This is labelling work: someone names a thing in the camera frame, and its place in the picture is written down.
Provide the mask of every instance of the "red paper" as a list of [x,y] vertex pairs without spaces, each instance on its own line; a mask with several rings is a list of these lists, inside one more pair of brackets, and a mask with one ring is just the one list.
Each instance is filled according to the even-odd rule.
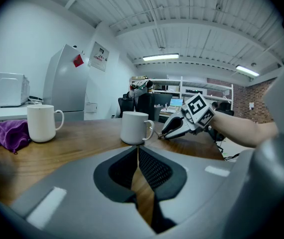
[[75,67],[81,66],[83,64],[80,54],[73,60]]

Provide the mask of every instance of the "brick wall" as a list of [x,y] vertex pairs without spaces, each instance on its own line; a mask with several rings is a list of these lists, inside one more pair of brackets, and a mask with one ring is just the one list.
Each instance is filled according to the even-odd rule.
[[[242,87],[236,84],[233,84],[234,88],[234,104],[233,110],[235,112],[235,116],[245,119],[250,119],[254,122],[258,123],[267,123],[274,121],[271,114],[269,113],[267,107],[263,102],[263,95],[268,89],[268,87],[273,83],[274,79],[250,86],[250,87]],[[231,83],[207,79],[208,83],[223,85],[223,86],[231,86]],[[208,95],[214,95],[218,97],[222,97],[222,93],[219,91],[207,91]],[[232,98],[231,93],[227,96],[227,98]],[[254,109],[249,110],[249,103],[254,102]]]

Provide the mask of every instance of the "laptop screen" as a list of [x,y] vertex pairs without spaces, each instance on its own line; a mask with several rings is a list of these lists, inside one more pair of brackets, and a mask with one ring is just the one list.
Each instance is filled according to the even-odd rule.
[[171,99],[170,106],[182,107],[183,99]]

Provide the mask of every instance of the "refrigerator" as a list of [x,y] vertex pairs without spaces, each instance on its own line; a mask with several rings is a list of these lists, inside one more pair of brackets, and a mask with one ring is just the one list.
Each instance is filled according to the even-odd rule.
[[[89,67],[86,63],[78,67],[74,65],[78,55],[80,52],[68,44],[53,55],[43,88],[43,104],[62,110],[65,121],[84,120]],[[55,120],[61,120],[61,115],[55,114]]]

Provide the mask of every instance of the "mug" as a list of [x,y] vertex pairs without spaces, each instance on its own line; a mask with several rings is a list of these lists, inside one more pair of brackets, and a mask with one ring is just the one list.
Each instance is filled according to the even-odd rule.
[[[62,122],[58,128],[54,124],[54,113],[62,115]],[[45,142],[55,137],[56,131],[62,128],[64,114],[61,110],[54,111],[50,105],[31,105],[27,106],[27,122],[31,140]]]
[[[146,138],[146,123],[152,126],[151,134]],[[123,112],[121,135],[123,142],[130,145],[138,145],[149,140],[154,133],[154,123],[148,120],[148,114],[138,112]]]

